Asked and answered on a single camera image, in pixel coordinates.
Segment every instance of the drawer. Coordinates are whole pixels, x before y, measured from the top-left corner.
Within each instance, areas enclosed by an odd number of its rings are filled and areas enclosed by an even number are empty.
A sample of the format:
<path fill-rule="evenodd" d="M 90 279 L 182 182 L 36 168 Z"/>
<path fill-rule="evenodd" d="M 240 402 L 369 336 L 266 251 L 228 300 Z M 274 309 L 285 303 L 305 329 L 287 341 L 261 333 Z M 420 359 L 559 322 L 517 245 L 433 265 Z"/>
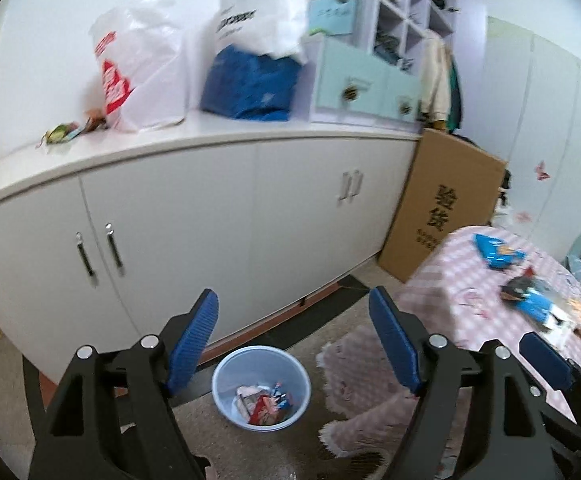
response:
<path fill-rule="evenodd" d="M 394 66 L 389 67 L 386 73 L 385 94 L 379 115 L 414 123 L 421 98 L 419 79 Z"/>
<path fill-rule="evenodd" d="M 315 104 L 317 107 L 377 115 L 387 65 L 376 56 L 326 38 Z"/>

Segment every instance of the white countertop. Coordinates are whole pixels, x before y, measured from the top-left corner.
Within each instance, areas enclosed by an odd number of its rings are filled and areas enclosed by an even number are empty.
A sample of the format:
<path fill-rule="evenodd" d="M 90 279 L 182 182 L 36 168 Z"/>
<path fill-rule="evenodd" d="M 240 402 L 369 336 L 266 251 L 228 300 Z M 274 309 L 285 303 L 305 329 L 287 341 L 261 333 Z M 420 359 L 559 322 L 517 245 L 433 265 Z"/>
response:
<path fill-rule="evenodd" d="M 171 128 L 134 134 L 105 130 L 65 144 L 27 146 L 11 153 L 0 160 L 0 200 L 50 180 L 138 156 L 230 142 L 317 137 L 418 140 L 419 134 L 344 124 L 230 120 L 193 110 L 182 124 Z"/>

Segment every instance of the white plastic bag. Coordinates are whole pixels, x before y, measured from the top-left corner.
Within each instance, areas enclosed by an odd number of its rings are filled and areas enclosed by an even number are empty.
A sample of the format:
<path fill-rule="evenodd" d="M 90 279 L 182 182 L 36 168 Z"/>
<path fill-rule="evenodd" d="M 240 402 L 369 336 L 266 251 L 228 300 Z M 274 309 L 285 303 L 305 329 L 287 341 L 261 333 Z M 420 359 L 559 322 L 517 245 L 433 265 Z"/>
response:
<path fill-rule="evenodd" d="M 116 7 L 90 29 L 111 128 L 136 132 L 180 122 L 187 111 L 184 32 L 168 0 Z"/>
<path fill-rule="evenodd" d="M 292 56 L 303 64 L 306 7 L 307 0 L 221 0 L 217 53 L 234 44 L 257 56 Z"/>

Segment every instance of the pink checkered tablecloth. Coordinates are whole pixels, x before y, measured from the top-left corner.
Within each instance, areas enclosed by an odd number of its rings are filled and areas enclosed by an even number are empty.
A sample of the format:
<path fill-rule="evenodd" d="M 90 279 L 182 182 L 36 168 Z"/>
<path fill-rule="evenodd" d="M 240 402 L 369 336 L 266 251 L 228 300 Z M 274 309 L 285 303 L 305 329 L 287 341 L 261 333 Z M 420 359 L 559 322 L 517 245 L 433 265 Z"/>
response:
<path fill-rule="evenodd" d="M 512 249 L 524 251 L 525 261 L 506 271 L 488 267 L 475 245 L 475 234 L 500 238 Z M 398 307 L 416 314 L 429 332 L 448 336 L 456 345 L 478 350 L 499 339 L 546 389 L 548 403 L 572 418 L 561 392 L 555 392 L 519 355 L 519 342 L 535 327 L 525 314 L 505 305 L 501 286 L 532 266 L 535 274 L 565 298 L 581 299 L 581 285 L 554 258 L 504 229 L 483 226 L 455 231 L 419 267 L 397 300 Z M 581 339 L 571 335 L 561 352 L 581 365 Z"/>
<path fill-rule="evenodd" d="M 506 271 L 490 269 L 475 246 L 476 233 L 505 240 L 527 254 L 525 261 Z M 478 350 L 484 342 L 499 339 L 539 380 L 548 403 L 573 418 L 561 392 L 552 390 L 519 355 L 521 338 L 535 328 L 499 297 L 500 287 L 529 265 L 559 294 L 581 299 L 581 285 L 544 251 L 503 229 L 475 226 L 448 235 L 394 300 L 401 311 L 416 314 L 430 333 L 446 335 L 463 348 Z M 581 365 L 581 339 L 571 335 L 561 354 Z M 327 407 L 347 418 L 325 425 L 321 441 L 335 456 L 375 451 L 388 463 L 407 430 L 417 399 L 395 379 L 377 332 L 372 326 L 360 326 L 325 346 L 317 362 L 326 379 Z M 469 402 L 469 393 L 461 390 L 446 444 L 444 460 L 449 463 L 461 445 Z M 381 478 L 381 471 L 372 478 Z"/>

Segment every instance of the tiled floor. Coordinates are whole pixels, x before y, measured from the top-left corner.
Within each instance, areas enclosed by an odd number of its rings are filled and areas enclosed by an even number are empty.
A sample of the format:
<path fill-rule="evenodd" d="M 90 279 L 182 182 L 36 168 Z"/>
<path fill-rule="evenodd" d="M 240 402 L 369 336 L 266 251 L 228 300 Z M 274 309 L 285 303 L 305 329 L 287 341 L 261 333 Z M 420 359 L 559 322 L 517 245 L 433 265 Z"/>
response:
<path fill-rule="evenodd" d="M 379 269 L 374 262 L 366 264 L 353 275 L 369 287 L 384 285 L 392 296 L 401 287 L 400 282 Z M 315 356 L 323 345 L 339 339 L 364 323 L 370 323 L 368 296 L 288 349 L 306 368 L 313 387 L 311 404 L 296 425 L 279 433 L 262 436 L 239 430 L 219 415 L 212 396 L 205 394 L 174 409 L 190 449 L 208 456 L 216 466 L 220 479 L 361 480 L 365 474 L 360 468 L 357 468 L 357 476 L 351 476 L 351 471 L 355 471 L 353 461 L 327 460 L 328 453 L 318 440 L 318 430 L 336 416 L 325 408 L 323 379 L 315 364 Z M 212 368 L 207 368 L 194 378 L 198 385 L 193 387 L 199 388 L 198 394 L 207 391 L 211 374 Z M 190 397 L 195 396 L 194 392 L 190 394 Z M 22 356 L 4 338 L 0 340 L 0 455 L 19 478 L 25 479 L 33 448 L 34 437 L 24 393 Z M 327 476 L 318 477 L 320 471 L 327 470 L 330 471 Z"/>

